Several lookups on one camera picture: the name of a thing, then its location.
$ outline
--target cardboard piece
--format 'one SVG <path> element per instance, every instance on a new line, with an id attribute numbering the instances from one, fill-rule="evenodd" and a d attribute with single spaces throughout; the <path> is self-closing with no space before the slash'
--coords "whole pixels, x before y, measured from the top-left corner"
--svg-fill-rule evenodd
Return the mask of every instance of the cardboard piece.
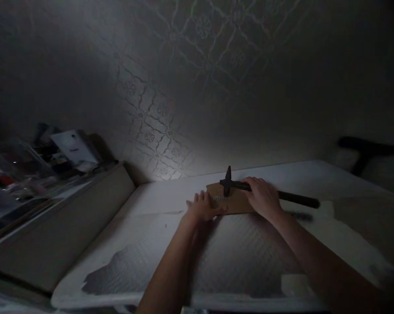
<path id="1" fill-rule="evenodd" d="M 223 198 L 223 186 L 220 183 L 209 184 L 206 186 L 207 192 L 210 194 L 212 207 L 227 206 L 228 209 L 224 215 L 244 214 L 254 212 L 255 210 L 249 204 L 245 194 L 239 189 L 231 188 L 230 195 Z"/>

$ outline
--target table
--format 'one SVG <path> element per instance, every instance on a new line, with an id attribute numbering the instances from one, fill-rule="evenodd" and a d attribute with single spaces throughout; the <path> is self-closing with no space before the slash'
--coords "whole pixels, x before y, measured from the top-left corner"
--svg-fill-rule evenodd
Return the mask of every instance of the table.
<path id="1" fill-rule="evenodd" d="M 61 280 L 52 305 L 61 309 L 137 305 L 185 213 L 185 201 L 224 175 L 139 186 Z M 391 268 L 375 248 L 333 218 L 331 200 L 392 193 L 321 160 L 232 171 L 234 180 L 247 176 L 321 200 L 319 209 L 286 201 L 281 205 L 311 213 L 314 223 L 303 226 L 372 283 L 378 281 L 370 265 Z M 303 271 L 278 232 L 257 214 L 222 217 L 197 260 L 193 307 L 252 312 L 326 309 L 314 294 L 294 292 L 301 288 Z"/>

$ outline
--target floral wall pattern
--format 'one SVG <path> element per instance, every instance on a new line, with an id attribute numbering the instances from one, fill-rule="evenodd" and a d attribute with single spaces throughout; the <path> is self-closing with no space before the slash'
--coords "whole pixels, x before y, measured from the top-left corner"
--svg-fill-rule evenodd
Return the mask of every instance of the floral wall pattern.
<path id="1" fill-rule="evenodd" d="M 392 20 L 365 0 L 0 1 L 0 134 L 97 133 L 137 182 L 394 142 Z"/>

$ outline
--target hammer handle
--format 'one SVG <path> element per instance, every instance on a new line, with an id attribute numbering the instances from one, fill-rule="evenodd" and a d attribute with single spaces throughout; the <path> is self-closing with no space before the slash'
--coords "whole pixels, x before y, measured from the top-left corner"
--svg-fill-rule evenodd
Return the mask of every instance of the hammer handle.
<path id="1" fill-rule="evenodd" d="M 252 191 L 250 188 L 250 185 L 245 182 L 233 181 L 233 187 L 238 188 L 240 190 L 246 190 L 249 192 Z M 290 201 L 290 202 L 304 205 L 304 206 L 311 207 L 311 208 L 319 208 L 319 206 L 320 206 L 319 200 L 317 200 L 316 198 L 310 198 L 307 196 L 278 191 L 278 197 L 282 200 Z"/>
<path id="2" fill-rule="evenodd" d="M 282 200 L 290 201 L 307 207 L 319 208 L 320 206 L 319 200 L 307 196 L 278 191 L 278 197 Z"/>

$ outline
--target black hammer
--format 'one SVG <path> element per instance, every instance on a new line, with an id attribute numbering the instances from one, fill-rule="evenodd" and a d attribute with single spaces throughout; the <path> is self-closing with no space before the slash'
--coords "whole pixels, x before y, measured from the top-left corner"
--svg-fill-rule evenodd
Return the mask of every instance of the black hammer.
<path id="1" fill-rule="evenodd" d="M 252 191 L 248 183 L 232 180 L 232 170 L 230 169 L 230 166 L 227 168 L 226 177 L 223 180 L 220 180 L 220 184 L 223 186 L 223 195 L 225 197 L 230 195 L 230 188 L 238 188 L 249 192 Z M 319 200 L 307 196 L 278 191 L 278 197 L 285 201 L 290 201 L 312 208 L 319 208 L 320 206 Z"/>

